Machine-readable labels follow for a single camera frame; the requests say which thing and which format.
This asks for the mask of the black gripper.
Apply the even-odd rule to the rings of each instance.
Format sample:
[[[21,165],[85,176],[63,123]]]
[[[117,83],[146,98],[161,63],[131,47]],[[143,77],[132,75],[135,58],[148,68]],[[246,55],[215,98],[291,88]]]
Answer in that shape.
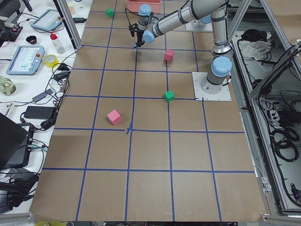
[[[145,43],[145,41],[143,39],[144,31],[140,30],[140,29],[137,29],[136,34],[137,34],[137,46],[138,47],[143,46],[144,43]]]

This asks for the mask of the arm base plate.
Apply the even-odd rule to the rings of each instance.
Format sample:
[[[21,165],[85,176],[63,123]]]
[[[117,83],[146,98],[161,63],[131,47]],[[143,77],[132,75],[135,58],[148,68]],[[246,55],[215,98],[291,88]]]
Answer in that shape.
[[[206,72],[192,72],[195,100],[197,101],[232,101],[229,85],[224,79],[220,85],[213,85],[207,80]]]
[[[213,32],[212,23],[203,23],[201,20],[193,20],[185,25],[187,32]]]

